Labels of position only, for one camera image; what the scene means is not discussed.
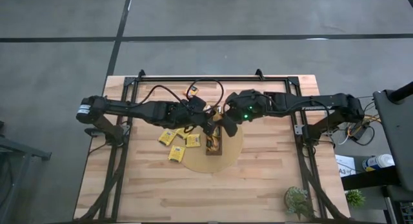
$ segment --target wooden table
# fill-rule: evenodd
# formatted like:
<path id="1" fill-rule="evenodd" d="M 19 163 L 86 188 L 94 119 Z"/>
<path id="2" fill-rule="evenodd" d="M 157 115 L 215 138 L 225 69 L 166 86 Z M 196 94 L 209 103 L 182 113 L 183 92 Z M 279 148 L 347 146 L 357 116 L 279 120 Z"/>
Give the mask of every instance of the wooden table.
<path id="1" fill-rule="evenodd" d="M 303 96 L 319 95 L 315 76 L 298 77 Z M 108 99 L 121 99 L 124 78 L 108 77 L 104 92 Z M 142 100 L 156 84 L 140 82 L 137 100 Z M 184 97 L 182 93 L 189 84 L 162 83 L 181 97 Z M 216 83 L 197 83 L 196 86 L 200 89 L 199 97 L 208 104 L 217 101 L 221 91 Z M 251 88 L 261 92 L 285 92 L 281 82 L 223 82 L 223 86 L 224 97 Z M 174 99 L 166 90 L 157 89 L 149 100 Z M 320 111 L 307 112 L 309 123 L 323 117 L 324 113 Z M 108 116 L 108 119 L 116 122 L 115 116 Z M 283 204 L 283 195 L 288 187 L 302 188 L 291 118 L 264 117 L 251 123 L 244 122 L 242 127 L 244 143 L 237 162 L 221 172 L 202 174 L 169 162 L 170 147 L 156 141 L 163 129 L 134 119 L 117 220 L 296 221 L 295 215 L 285 213 Z M 91 149 L 103 143 L 103 137 L 95 138 Z M 104 147 L 89 156 L 75 218 L 82 216 L 102 191 L 109 153 L 110 147 Z M 344 215 L 350 216 L 331 144 L 317 146 L 316 161 L 324 191 Z M 312 197 L 317 210 L 314 191 Z"/>

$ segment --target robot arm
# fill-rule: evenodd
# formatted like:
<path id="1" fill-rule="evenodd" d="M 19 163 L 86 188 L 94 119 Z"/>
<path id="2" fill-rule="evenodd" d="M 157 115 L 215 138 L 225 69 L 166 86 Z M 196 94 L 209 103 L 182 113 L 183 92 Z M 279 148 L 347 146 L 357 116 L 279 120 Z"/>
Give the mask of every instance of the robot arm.
<path id="1" fill-rule="evenodd" d="M 318 123 L 303 125 L 295 130 L 303 135 L 305 143 L 313 145 L 317 145 L 322 133 L 337 130 L 343 122 L 357 123 L 364 118 L 360 100 L 346 94 L 297 97 L 282 92 L 262 94 L 244 90 L 239 94 L 230 94 L 225 104 L 230 107 L 225 116 L 237 124 L 263 116 L 284 117 L 301 110 L 335 110 Z"/>
<path id="2" fill-rule="evenodd" d="M 102 131 L 112 145 L 122 145 L 124 130 L 111 124 L 104 114 L 135 117 L 163 128 L 176 129 L 201 126 L 207 135 L 215 129 L 212 112 L 203 112 L 206 103 L 194 96 L 181 102 L 148 101 L 131 103 L 107 99 L 101 96 L 84 98 L 77 111 L 76 119 L 84 124 L 93 124 Z"/>
<path id="3" fill-rule="evenodd" d="M 314 125 L 301 128 L 307 143 L 316 144 L 321 134 L 334 131 L 342 122 L 363 120 L 364 112 L 358 99 L 351 95 L 336 94 L 331 96 L 297 97 L 282 92 L 264 92 L 244 90 L 239 94 L 230 94 L 225 106 L 223 118 L 217 122 L 212 120 L 215 114 L 204 112 L 206 102 L 194 96 L 180 102 L 148 101 L 131 103 L 91 96 L 82 100 L 76 118 L 82 123 L 93 124 L 105 133 L 106 140 L 113 145 L 122 145 L 124 130 L 107 120 L 104 114 L 128 116 L 143 119 L 147 123 L 163 128 L 176 129 L 200 126 L 206 135 L 212 135 L 215 127 L 221 125 L 232 137 L 237 132 L 237 125 L 255 118 L 272 116 L 284 117 L 300 110 L 335 110 L 325 119 Z"/>

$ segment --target yellow packet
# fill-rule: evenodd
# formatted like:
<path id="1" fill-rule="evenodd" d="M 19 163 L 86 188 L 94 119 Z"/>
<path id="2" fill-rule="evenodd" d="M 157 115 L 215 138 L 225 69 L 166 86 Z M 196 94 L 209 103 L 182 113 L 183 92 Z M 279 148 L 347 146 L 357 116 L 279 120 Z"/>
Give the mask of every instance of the yellow packet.
<path id="1" fill-rule="evenodd" d="M 190 134 L 185 139 L 186 147 L 200 147 L 201 146 L 201 138 L 199 134 Z"/>
<path id="2" fill-rule="evenodd" d="M 188 94 L 188 97 L 193 97 L 194 95 L 196 95 L 199 92 L 199 89 L 195 86 L 192 86 L 190 88 L 187 88 L 184 91 L 184 95 L 186 96 L 186 94 Z"/>
<path id="3" fill-rule="evenodd" d="M 164 144 L 165 146 L 169 146 L 169 144 L 174 140 L 176 133 L 171 130 L 166 130 L 162 133 L 161 137 L 157 139 L 160 143 Z"/>
<path id="4" fill-rule="evenodd" d="M 184 132 L 185 128 L 179 128 L 175 131 L 175 133 L 178 135 L 178 137 L 181 137 L 182 139 L 186 139 L 186 137 L 188 137 L 188 135 L 191 133 L 191 131 L 193 130 L 193 128 L 191 129 L 190 132 L 185 133 Z"/>
<path id="5" fill-rule="evenodd" d="M 169 152 L 168 159 L 170 161 L 180 163 L 182 161 L 184 152 L 185 152 L 185 147 L 172 146 Z"/>

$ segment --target concrete floor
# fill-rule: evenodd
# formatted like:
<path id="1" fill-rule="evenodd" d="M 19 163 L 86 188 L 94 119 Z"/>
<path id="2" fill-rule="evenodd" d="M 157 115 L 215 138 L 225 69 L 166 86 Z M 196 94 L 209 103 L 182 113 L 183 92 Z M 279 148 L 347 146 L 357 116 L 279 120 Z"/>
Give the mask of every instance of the concrete floor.
<path id="1" fill-rule="evenodd" d="M 125 0 L 0 0 L 2 37 L 115 36 Z M 407 0 L 132 0 L 124 36 L 413 33 Z M 53 152 L 34 160 L 14 223 L 72 219 L 90 138 L 75 119 L 99 95 L 113 43 L 0 43 L 5 135 Z M 315 74 L 322 94 L 369 96 L 412 81 L 413 39 L 122 43 L 114 74 Z M 380 126 L 366 147 L 388 152 Z M 357 220 L 382 212 L 352 210 Z"/>

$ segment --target small plant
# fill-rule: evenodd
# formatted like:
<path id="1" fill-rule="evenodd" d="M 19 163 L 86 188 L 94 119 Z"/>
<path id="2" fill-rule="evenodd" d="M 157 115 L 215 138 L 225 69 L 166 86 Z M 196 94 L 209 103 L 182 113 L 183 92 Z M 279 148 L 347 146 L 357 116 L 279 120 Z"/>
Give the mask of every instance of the small plant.
<path id="1" fill-rule="evenodd" d="M 362 207 L 366 198 L 360 190 L 349 190 L 346 193 L 347 203 L 352 207 Z"/>
<path id="2" fill-rule="evenodd" d="M 288 188 L 284 195 L 284 204 L 288 208 L 287 213 L 297 214 L 298 220 L 301 220 L 301 215 L 306 218 L 314 217 L 314 210 L 307 194 L 308 192 L 301 188 Z"/>

